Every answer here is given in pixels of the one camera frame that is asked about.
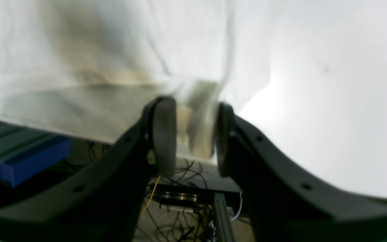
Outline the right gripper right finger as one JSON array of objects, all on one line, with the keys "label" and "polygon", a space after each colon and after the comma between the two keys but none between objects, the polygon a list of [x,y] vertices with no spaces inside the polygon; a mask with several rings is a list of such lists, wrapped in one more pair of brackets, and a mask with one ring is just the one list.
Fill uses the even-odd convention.
[{"label": "right gripper right finger", "polygon": [[383,242],[387,204],[309,173],[221,103],[215,131],[219,173],[242,190],[257,242]]}]

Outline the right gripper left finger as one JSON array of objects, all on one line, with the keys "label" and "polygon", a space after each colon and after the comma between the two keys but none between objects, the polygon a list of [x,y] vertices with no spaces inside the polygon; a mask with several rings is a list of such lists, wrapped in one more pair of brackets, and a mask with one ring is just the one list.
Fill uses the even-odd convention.
[{"label": "right gripper left finger", "polygon": [[130,242],[146,186],[172,176],[176,101],[160,97],[101,157],[59,184],[0,208],[0,241]]}]

